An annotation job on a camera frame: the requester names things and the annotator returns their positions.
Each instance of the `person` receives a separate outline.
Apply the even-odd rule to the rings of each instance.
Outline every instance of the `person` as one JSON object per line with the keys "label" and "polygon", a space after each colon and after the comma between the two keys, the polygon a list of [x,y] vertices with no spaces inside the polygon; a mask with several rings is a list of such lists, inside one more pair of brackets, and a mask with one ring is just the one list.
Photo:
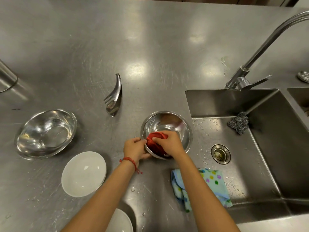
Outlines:
{"label": "person", "polygon": [[[172,131],[161,132],[168,135],[168,138],[153,138],[153,141],[161,145],[178,163],[199,232],[240,232],[184,151],[178,134]],[[140,138],[127,140],[123,148],[124,157],[130,157],[138,167],[141,159],[150,157],[144,151],[146,142]],[[123,160],[61,232],[105,231],[134,172],[134,164]]]}

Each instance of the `scratched metal surface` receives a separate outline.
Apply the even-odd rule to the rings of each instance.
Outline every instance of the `scratched metal surface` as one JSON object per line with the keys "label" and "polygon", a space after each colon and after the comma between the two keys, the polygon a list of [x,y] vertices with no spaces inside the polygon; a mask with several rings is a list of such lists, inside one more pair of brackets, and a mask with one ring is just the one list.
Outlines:
{"label": "scratched metal surface", "polygon": [[[0,230],[60,231],[91,197],[73,198],[61,187],[61,173],[73,156],[100,153],[109,175],[124,141],[139,136],[145,117],[171,110],[190,120],[185,91],[224,88],[232,71],[298,12],[139,0],[0,0],[1,59],[19,75],[18,85],[0,94]],[[259,88],[303,86],[294,75],[307,66],[308,28],[308,23],[293,26],[256,62],[252,81],[275,75]],[[112,118],[103,99],[114,87],[115,73],[121,75],[123,95]],[[296,102],[290,103],[300,113]],[[33,114],[59,108],[77,118],[72,143],[52,158],[20,158],[13,145],[17,129]],[[189,154],[203,167],[199,149],[194,136]],[[193,215],[173,196],[169,174],[175,167],[174,161],[149,160],[141,164],[144,174],[133,177],[123,202],[135,214],[136,231],[197,230]],[[298,217],[285,221],[306,223]],[[241,228],[275,229],[278,223]]]}

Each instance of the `sink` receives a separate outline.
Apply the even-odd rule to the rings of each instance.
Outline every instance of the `sink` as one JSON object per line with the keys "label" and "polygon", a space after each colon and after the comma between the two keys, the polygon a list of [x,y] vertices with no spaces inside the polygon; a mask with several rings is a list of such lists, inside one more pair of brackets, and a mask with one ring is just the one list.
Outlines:
{"label": "sink", "polygon": [[[198,157],[222,171],[236,223],[309,213],[309,132],[279,90],[188,90],[186,97]],[[226,125],[241,111],[250,127],[243,135]],[[214,161],[215,144],[229,150],[228,164]]]}
{"label": "sink", "polygon": [[289,88],[288,91],[304,113],[309,116],[309,88]]}

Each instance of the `person's left arm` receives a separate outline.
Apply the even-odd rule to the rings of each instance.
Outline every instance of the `person's left arm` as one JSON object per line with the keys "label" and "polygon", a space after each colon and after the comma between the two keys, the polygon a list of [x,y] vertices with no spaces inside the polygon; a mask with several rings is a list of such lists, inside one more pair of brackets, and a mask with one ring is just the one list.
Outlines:
{"label": "person's left arm", "polygon": [[[145,144],[146,140],[141,140],[140,138],[126,141],[123,148],[124,156],[133,159],[136,162],[136,166],[138,166],[140,159],[150,156],[150,154],[145,154],[144,152]],[[134,172],[134,164],[129,160],[123,160],[107,181],[61,232],[105,231],[120,199],[128,188],[129,181]]]}

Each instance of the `bracelet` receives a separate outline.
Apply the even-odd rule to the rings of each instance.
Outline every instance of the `bracelet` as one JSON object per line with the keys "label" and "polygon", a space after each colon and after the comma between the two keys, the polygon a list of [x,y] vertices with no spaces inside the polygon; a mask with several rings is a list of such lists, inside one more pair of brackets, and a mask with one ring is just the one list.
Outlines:
{"label": "bracelet", "polygon": [[136,171],[138,174],[139,174],[139,173],[143,174],[140,170],[137,169],[136,164],[135,164],[135,161],[132,160],[130,157],[124,157],[122,160],[119,160],[119,162],[121,163],[123,160],[129,160],[129,161],[131,161],[132,164],[134,164],[135,171]]}

